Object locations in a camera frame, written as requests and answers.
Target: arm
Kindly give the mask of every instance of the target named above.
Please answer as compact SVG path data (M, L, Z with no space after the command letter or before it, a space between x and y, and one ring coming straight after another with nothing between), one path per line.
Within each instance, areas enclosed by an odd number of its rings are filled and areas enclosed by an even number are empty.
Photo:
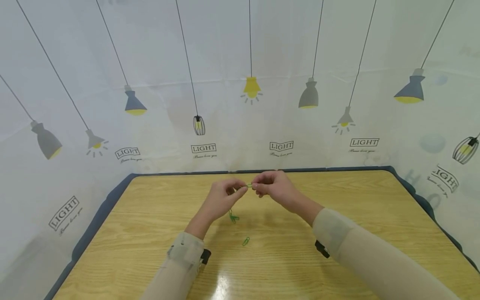
M264 172L253 180L252 187L260 197L269 194L303 218L333 259L357 274L380 299L458 299L400 250L301 194L285 173Z
M167 257L142 295L142 300L186 299L200 266L210 225L247 191L238 179L214 182L202 207L167 252Z

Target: light bulb drawing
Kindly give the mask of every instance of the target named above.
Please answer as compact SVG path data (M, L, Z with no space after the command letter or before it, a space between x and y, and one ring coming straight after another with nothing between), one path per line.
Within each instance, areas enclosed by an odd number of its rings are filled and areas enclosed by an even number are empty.
M94 135L91 129L88 129L85 132L88 136L88 152L86 155L92 153L93 158L95 158L95 153L98 151L100 156L103 156L102 149L108 150L108 148L105 147L105 144L108 144L108 141Z
M185 43L185 35L183 34L183 26L181 24L179 3L178 3L177 0L175 0L175 3L177 4L177 12L179 14L181 36L183 38L183 46L185 47L185 56L187 58L188 73L190 74L190 83L192 84L193 101L195 103L195 111L197 112L197 114L193 117L193 130L195 131L196 135L205 135L204 119L201 116L198 115L197 98L195 97L195 89L193 88L192 71L190 70L190 62L188 60L187 44Z
M250 105L253 105L253 101L260 102L258 96L263 96L260 93L262 90L257 83L257 77L253 76L253 67L252 67L252 10L250 8L250 0L248 0L248 28L249 28L249 37L250 37L250 77L247 77L247 82L245 83L245 88L243 89L243 94L240 97L245 98L245 103L250 100Z
M132 116L141 116L147 111L147 108L140 102L140 100L138 100L138 98L135 96L135 91L133 91L132 88L128 85L127 76L125 76L125 71L123 70L123 66L121 64L120 57L117 52L117 48L113 43L113 38L112 38L112 35L110 34L110 30L108 29L107 21L105 20L100 4L98 3L98 0L95 0L95 1L98 6L98 10L100 11L100 15L102 16L103 24L105 24L105 28L107 29L108 37L110 37L110 42L112 43L113 50L115 51L115 55L117 55L117 60L119 61L123 78L125 79L125 94L127 95L127 105L125 106L125 111L131 114Z
M23 105L23 103L20 101L20 99L17 97L15 92L10 88L8 83L5 81L3 76L0 74L0 78L2 79L3 83L7 86L7 88L10 90L12 95L17 99L18 103L20 106L23 108L27 116L30 118L32 121L30 125L32 126L32 131L36 133L36 139L38 142L38 146L40 147L40 150L42 151L43 155L45 156L46 159L50 160L58 155L60 152L60 149L62 147L62 144L60 141L57 139L57 137L50 131L46 130L45 127L43 126L43 123L38 123L35 121L30 113L28 113L27 109Z
M357 75L355 76L355 81L353 83L352 94L350 95L350 101L348 102L348 106L345 107L345 112L340 117L340 119L338 120L336 125L332 126L332 128L336 128L335 133L338 133L340 135L343 134L344 130L346 132L350 132L350 127L351 126L356 126L356 124L353 123L352 117L350 116L350 107L351 107L351 104L352 104L352 99L353 99L353 94L355 92L355 87L357 86L357 80L359 78L360 68L361 68L361 61L363 59L363 54L365 53L365 46L367 46L368 33L370 32L370 27L372 25L372 20L373 20L373 13L375 12L375 6L376 5L377 5L377 0L375 0L373 2L372 14L370 16L370 22L368 23L367 35L365 36L365 42L363 43L363 49L362 49L361 55L360 55L359 67L357 69Z
M63 83L63 80L61 79L60 75L58 74L57 72L57 69L55 69L55 66L53 65L53 62L52 60L50 59L50 56L48 55L47 51L45 50L45 47L43 47L43 44L42 44L42 41L40 40L40 38L38 37L38 35L36 34L35 32L35 29L33 28L32 24L30 23L30 20L28 19L27 15L25 14L25 11L24 9L22 8L22 6L20 5L20 2L18 0L16 0L17 4L18 4L18 7L20 8L20 10L22 11L22 14L24 15L26 21L28 22L28 25L30 26L30 29L32 29L32 32L33 34L35 35L35 38L36 40L38 41L38 43L40 44L42 50L43 50L43 53L45 53L45 56L47 57L49 63L50 63L50 66L52 67L53 71L55 72L57 78L59 79L63 89L65 90L65 93L67 94L68 98L70 99L70 101L72 102L73 104L73 107L75 108L78 116L80 117L80 119L82 120L83 124L85 125L86 127L86 132L87 132L87 135L88 135L88 148L92 148L93 146L97 146L98 145L98 148L100 148L100 146L102 145L102 143L105 143L103 139L97 137L97 136L94 136L93 133L91 133L91 135L93 137L95 137L96 139L94 139L96 141L96 143L92 144L92 138L89 134L89 132L91 132L91 129L88 127L87 123L85 122L84 118L82 117L80 111L78 110L77 108L77 105L75 104L74 100L72 99L72 96L70 95L70 93L68 92L67 90L67 87L65 86L65 84ZM52 137L50 136L50 134L46 133L45 132L46 130L43 128L43 125L41 125L41 127L39 127L38 129L36 129L34 132L36 132L38 134L38 138L40 139L40 134L42 134L42 138L43 139L50 139L50 141L52 141Z
M480 133L477 134L476 137L469 136L468 138L461 141L455 147L452 158L462 165L469 162L471 158L475 155L479 147L479 136Z
M345 113L343 114L343 116L338 120L336 125L332 126L332 128L336 128L335 133L339 133L340 135L342 135L343 130L350 132L351 126L356 125L353 123L353 119L350 116L350 106L347 106L345 108Z
M410 76L409 83L407 83L407 85L405 85L398 93L395 94L394 99L397 100L398 102L405 103L405 104L412 104L412 103L419 103L424 100L423 88L421 86L422 80L425 79L425 76L423 76L423 66L427 61L428 55L430 54L430 51L432 50L433 45L437 40L438 34L440 33L440 30L442 29L442 26L444 25L445 20L447 19L448 13L450 12L450 9L452 8L452 5L454 2L455 0L452 0L452 3L450 3L447 13L445 14L445 17L442 23L440 24L440 27L438 28L437 34L433 38L432 44L430 45L427 55L425 56L425 59L423 60L420 68L415 69L413 71L413 74Z
M320 21L318 22L317 44L315 46L315 57L313 58L313 71L311 78L308 79L307 87L300 96L299 108L315 108L318 106L318 91L315 88L317 82L313 78L315 75L315 61L317 60L318 38L320 36L320 24L322 23L322 12L324 11L324 0L320 9Z

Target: wrist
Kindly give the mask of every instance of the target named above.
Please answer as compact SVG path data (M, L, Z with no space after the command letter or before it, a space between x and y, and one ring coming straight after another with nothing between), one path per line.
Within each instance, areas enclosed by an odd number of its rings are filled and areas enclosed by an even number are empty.
M185 232L203 240L212 223L213 221L210 218L206 217L199 211L190 220L187 227L185 228Z
M312 227L315 218L322 209L324 209L322 205L305 195L301 195L301 197L298 198L296 214Z

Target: sleeve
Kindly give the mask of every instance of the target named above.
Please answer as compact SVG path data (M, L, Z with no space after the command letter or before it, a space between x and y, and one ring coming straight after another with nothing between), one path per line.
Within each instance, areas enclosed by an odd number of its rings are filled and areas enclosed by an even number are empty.
M313 222L317 240L385 300L458 299L428 271L381 238L330 209Z
M180 233L141 300L186 299L197 276L203 251L201 239L186 232Z

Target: lamp cord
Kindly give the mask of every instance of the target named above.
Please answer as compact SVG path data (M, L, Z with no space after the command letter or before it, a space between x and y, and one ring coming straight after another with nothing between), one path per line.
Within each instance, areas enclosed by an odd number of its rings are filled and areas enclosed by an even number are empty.
M424 65L425 62L427 61L427 57L428 57L428 55L430 54L430 51L432 50L433 45L435 44L435 41L437 40L438 34L440 33L440 30L442 29L442 26L444 25L445 20L447 19L448 13L450 12L450 9L452 8L453 2L455 2L455 0L452 0L452 3L450 4L450 7L448 7L448 10L447 10L447 13L445 14L444 20L443 20L442 23L440 24L440 28L438 28L437 34L435 35L435 38L433 39L433 42L432 42L432 44L430 45L430 48L428 49L427 55L425 56L425 59L423 60L423 63L421 64L420 69L423 69L423 65Z
M113 50L115 50L115 54L117 55L117 59L119 61L120 69L121 69L121 72L123 73L123 78L125 78L125 83L128 85L127 77L125 76L125 72L123 71L123 67L122 67L121 62L120 62L120 57L119 57L119 54L117 52L117 48L115 48L115 44L113 43L112 35L110 34L110 30L108 29L107 22L105 21L105 17L103 16L102 9L100 8L100 4L98 4L98 0L95 0L95 1L96 1L97 6L98 6L98 10L100 11L100 14L102 15L103 23L105 24L105 27L107 28L108 36L110 37L110 41L112 42Z
M22 108L24 109L25 113L27 114L27 116L30 118L30 120L34 121L32 116L30 116L30 114L28 113L27 109L25 108L25 106L21 103L20 99L17 97L17 95L13 92L12 88L10 88L10 86L8 85L8 83L5 81L5 79L3 79L3 76L0 74L0 78L3 80L3 82L5 83L5 85L7 86L7 88L10 90L10 92L13 94L13 96L15 97L15 99L17 99L18 103L20 103L20 106L22 106Z
M250 0L248 0L248 29L250 35L250 77L253 77L253 67L252 67L252 12L250 9Z
M353 83L352 95L350 95L350 102L348 103L348 107L350 107L350 104L352 103L353 92L355 91L355 86L357 85L357 79L359 78L361 60L363 59L363 53L365 52L365 46L367 45L368 33L370 32L370 26L372 25L373 13L375 12L376 4L377 4L377 0L375 0L375 2L373 3L372 15L370 16L370 23L368 23L367 36L365 37L365 43L363 43L363 49L361 51L359 68L357 70L357 76L355 76L355 82Z
M192 92L193 92L193 100L195 102L195 111L197 112L197 116L198 116L197 99L195 98L195 89L193 88L192 72L190 71L190 63L188 61L187 44L185 43L185 36L183 35L183 27L181 25L179 3L177 0L175 0L175 3L177 4L177 12L179 13L181 37L183 38L183 45L185 47L185 56L187 57L188 73L190 74L190 82L192 83Z
M324 11L324 0L322 0L322 8L320 9L320 21L318 22L318 33L317 33L317 46L315 47L315 58L313 59L313 75L315 75L315 62L317 61L317 49L318 49L318 38L320 36L320 23L322 23L322 13Z
M52 62L52 60L50 59L50 57L48 56L48 53L47 53L47 51L45 50L45 47L43 47L43 44L42 44L42 42L40 41L40 38L38 37L38 35L36 35L35 29L33 29L33 26L32 26L32 24L30 23L30 20L28 19L27 15L25 14L24 9L23 9L22 6L20 5L20 2L18 2L18 0L16 0L16 1L17 1L17 4L18 4L18 7L20 7L20 10L22 11L22 13L24 14L25 19L27 20L28 25L30 25L30 28L32 29L32 31L33 31L33 33L34 33L34 35L35 35L38 43L39 43L40 46L42 47L43 52L45 53L48 61L50 62L50 65L52 66L53 71L54 71L55 74L57 75L58 79L60 80L61 85L63 86L63 89L64 89L65 92L67 93L68 98L70 98L70 101L72 102L73 107L75 107L75 109L76 109L78 115L80 116L80 118L82 119L82 122L84 123L85 127L87 128L87 130L89 130L89 128L88 128L88 126L87 126L87 123L85 123L85 120L84 120L84 118L82 117L82 115L80 114L77 106L75 105L75 102L73 101L72 96L70 96L70 93L68 92L67 88L65 87L65 84L63 84L63 81L62 81L62 79L60 78L60 75L58 74L57 69L55 69L55 67L53 66L53 62Z

